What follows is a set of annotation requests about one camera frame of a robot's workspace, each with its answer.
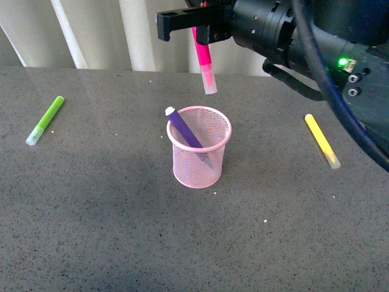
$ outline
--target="speckled table surface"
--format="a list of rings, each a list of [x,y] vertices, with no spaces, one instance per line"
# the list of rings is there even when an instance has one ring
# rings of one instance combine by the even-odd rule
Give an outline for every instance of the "speckled table surface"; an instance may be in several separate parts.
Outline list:
[[[326,103],[270,77],[216,79],[205,96],[196,74],[0,68],[0,290],[387,291],[389,175]],[[215,185],[175,180],[170,105],[229,117]]]

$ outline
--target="pen holder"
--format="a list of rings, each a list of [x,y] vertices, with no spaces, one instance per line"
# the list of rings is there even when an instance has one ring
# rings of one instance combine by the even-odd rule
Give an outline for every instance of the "pen holder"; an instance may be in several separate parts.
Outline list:
[[[187,187],[209,187],[221,176],[225,144],[232,133],[231,123],[223,113],[206,106],[190,106],[178,113],[203,148],[189,147],[169,121],[167,134],[173,143],[174,176]]]

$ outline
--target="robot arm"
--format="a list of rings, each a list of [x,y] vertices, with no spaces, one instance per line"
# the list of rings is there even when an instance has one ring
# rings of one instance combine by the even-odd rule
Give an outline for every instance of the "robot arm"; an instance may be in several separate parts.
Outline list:
[[[300,0],[186,2],[192,8],[157,14],[160,39],[168,41],[171,31],[193,26],[201,44],[233,37],[240,46],[267,58],[264,71],[307,98],[325,98],[354,140],[389,171],[389,1],[313,0],[302,5],[304,14],[301,5],[294,9],[296,3],[304,2]],[[325,83],[325,76],[317,74],[321,64],[313,64],[306,54],[309,32],[301,26],[304,21],[313,22],[308,25],[314,36],[311,50],[314,43],[320,49],[314,53],[321,55],[333,94],[341,93],[338,99],[320,86]],[[322,92],[308,88],[275,64],[316,79]]]

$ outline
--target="curtain fold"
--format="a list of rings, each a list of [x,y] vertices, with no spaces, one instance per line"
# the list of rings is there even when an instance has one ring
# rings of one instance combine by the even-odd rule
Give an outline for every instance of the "curtain fold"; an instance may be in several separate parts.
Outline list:
[[[191,30],[157,37],[155,14],[184,0],[0,0],[0,65],[199,72]],[[217,74],[266,75],[231,40],[210,46]]]

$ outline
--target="purple marker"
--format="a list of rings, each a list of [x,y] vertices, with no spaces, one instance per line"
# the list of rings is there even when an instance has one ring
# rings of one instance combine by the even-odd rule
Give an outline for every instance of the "purple marker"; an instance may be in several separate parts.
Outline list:
[[[184,140],[188,143],[188,146],[193,148],[203,148],[201,143],[197,140],[196,136],[192,133],[191,129],[189,129],[188,125],[181,118],[180,114],[176,111],[175,108],[169,106],[165,110],[165,114],[170,122],[176,127]]]

